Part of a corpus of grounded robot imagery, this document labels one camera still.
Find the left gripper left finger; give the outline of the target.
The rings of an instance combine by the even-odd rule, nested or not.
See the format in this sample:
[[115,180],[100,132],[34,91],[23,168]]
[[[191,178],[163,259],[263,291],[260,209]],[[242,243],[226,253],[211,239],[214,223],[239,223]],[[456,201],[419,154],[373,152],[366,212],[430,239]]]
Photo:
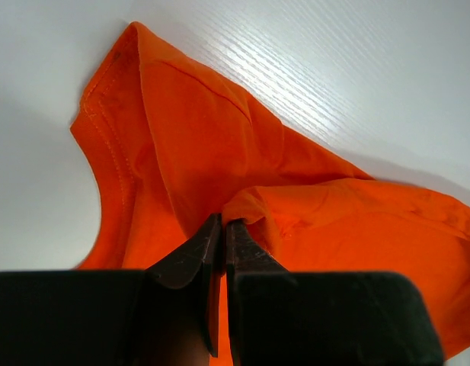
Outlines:
[[222,223],[210,215],[185,243],[146,271],[147,358],[218,355]]

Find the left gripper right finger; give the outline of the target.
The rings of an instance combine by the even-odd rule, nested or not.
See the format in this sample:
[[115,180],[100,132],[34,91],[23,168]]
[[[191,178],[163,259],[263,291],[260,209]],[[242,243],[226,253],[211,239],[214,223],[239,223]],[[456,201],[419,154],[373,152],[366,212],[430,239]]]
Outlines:
[[228,224],[225,247],[233,364],[289,364],[296,279],[240,220]]

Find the orange t shirt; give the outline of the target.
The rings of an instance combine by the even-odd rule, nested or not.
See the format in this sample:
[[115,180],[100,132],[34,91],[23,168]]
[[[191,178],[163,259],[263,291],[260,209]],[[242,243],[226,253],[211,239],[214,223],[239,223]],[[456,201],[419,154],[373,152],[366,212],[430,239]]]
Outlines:
[[107,54],[71,131],[101,196],[82,268],[147,268],[220,213],[290,270],[407,276],[445,356],[470,347],[470,207],[374,179],[143,24]]

